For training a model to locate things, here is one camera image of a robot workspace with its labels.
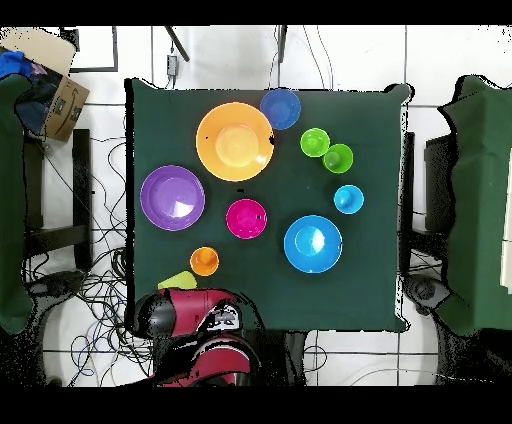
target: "lime green cup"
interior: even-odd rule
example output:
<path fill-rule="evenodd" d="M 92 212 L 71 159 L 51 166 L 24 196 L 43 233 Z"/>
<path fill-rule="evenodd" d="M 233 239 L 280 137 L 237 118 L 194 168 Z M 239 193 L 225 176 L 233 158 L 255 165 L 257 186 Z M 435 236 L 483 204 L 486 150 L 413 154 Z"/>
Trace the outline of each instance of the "lime green cup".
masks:
<path fill-rule="evenodd" d="M 329 136 L 320 128 L 311 128 L 302 134 L 300 138 L 300 148 L 310 158 L 319 158 L 325 154 L 329 144 L 331 144 Z"/>
<path fill-rule="evenodd" d="M 354 154 L 345 144 L 333 144 L 322 158 L 324 166 L 334 174 L 347 172 L 354 162 Z"/>

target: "orange bowl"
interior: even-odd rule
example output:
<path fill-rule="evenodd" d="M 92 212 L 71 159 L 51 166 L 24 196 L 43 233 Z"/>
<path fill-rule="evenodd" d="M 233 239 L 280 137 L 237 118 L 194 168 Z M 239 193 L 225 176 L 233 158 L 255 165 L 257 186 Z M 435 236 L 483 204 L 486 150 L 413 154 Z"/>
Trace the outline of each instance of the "orange bowl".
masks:
<path fill-rule="evenodd" d="M 196 134 L 199 159 L 225 181 L 244 181 L 267 166 L 274 151 L 268 119 L 245 103 L 226 103 L 206 114 Z"/>
<path fill-rule="evenodd" d="M 211 247 L 200 247 L 190 256 L 190 267 L 197 275 L 208 277 L 219 267 L 219 255 Z"/>

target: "dark blue bowl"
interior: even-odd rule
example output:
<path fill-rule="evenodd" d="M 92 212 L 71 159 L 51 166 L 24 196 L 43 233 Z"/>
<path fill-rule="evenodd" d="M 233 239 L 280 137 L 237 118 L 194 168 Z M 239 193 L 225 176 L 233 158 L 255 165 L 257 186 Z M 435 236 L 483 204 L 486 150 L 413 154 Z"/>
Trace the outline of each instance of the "dark blue bowl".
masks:
<path fill-rule="evenodd" d="M 260 111 L 267 117 L 273 129 L 285 130 L 299 119 L 300 101 L 293 91 L 278 88 L 263 96 Z"/>

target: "light blue bowl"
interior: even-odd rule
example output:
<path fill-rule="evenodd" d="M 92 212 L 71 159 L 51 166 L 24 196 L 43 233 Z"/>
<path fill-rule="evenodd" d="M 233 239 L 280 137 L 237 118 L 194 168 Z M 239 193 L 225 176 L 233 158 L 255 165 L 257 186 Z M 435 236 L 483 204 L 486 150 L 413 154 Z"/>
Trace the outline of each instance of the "light blue bowl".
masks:
<path fill-rule="evenodd" d="M 284 253 L 299 271 L 320 273 L 332 268 L 341 256 L 341 234 L 331 221 L 307 215 L 295 221 L 284 236 Z"/>
<path fill-rule="evenodd" d="M 352 215 L 356 213 L 364 203 L 363 192 L 356 186 L 341 186 L 334 193 L 334 206 L 341 213 Z"/>

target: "blue bowl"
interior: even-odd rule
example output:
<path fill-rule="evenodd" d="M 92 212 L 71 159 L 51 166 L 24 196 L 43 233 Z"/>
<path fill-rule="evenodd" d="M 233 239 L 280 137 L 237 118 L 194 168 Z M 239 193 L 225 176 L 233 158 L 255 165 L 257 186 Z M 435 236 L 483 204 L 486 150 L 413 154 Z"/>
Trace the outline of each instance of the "blue bowl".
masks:
<path fill-rule="evenodd" d="M 334 193 L 334 206 L 341 213 L 352 215 L 356 213 L 364 203 L 363 192 L 356 186 L 341 186 Z"/>
<path fill-rule="evenodd" d="M 307 215 L 295 221 L 284 236 L 284 253 L 299 271 L 327 271 L 341 256 L 341 234 L 331 221 Z"/>
<path fill-rule="evenodd" d="M 300 116 L 300 101 L 291 90 L 278 88 L 263 96 L 260 111 L 275 130 L 290 128 Z"/>

